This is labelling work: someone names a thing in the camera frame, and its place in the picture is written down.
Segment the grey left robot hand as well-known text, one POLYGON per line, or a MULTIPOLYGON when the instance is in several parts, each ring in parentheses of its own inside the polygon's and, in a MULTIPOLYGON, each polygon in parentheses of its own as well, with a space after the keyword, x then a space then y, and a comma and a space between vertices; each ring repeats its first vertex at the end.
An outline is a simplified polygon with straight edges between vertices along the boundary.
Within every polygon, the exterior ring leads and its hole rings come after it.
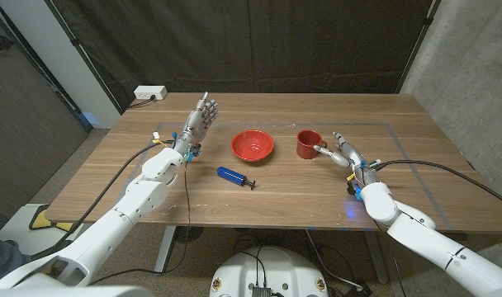
POLYGON ((173 149, 185 158, 190 155, 197 157, 201 151, 201 141, 217 116, 218 103, 210 100, 209 93, 205 92, 185 121, 182 131, 174 141, 173 149))

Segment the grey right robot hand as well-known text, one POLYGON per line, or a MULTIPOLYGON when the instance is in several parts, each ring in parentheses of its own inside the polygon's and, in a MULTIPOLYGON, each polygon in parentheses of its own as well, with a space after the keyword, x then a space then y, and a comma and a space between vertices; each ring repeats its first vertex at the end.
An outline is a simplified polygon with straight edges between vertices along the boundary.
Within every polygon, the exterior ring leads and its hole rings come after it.
POLYGON ((376 171, 370 168, 367 160, 355 147, 353 147, 339 132, 333 132, 333 136, 337 139, 336 147, 341 153, 334 152, 320 145, 314 145, 314 151, 328 156, 340 167, 349 167, 363 186, 380 181, 376 175, 376 171))

